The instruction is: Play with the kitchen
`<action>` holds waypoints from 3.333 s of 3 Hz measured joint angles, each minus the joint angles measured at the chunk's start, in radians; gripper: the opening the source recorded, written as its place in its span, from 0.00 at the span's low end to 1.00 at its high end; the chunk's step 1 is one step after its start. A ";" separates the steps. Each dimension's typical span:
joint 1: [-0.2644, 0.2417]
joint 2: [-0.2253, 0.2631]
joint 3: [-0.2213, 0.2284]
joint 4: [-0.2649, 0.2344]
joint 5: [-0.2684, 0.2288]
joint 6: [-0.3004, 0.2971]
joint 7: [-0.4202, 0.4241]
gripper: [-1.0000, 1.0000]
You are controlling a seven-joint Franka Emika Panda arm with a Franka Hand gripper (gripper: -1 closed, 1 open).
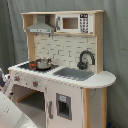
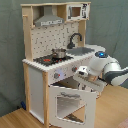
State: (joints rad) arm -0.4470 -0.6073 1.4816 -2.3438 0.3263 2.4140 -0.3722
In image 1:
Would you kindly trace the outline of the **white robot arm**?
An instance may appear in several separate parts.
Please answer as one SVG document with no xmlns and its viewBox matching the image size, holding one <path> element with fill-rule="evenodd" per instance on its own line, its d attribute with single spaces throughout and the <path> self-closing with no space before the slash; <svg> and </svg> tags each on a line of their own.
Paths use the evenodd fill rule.
<svg viewBox="0 0 128 128">
<path fill-rule="evenodd" d="M 0 92 L 0 128 L 37 128 L 8 97 Z"/>
</svg>

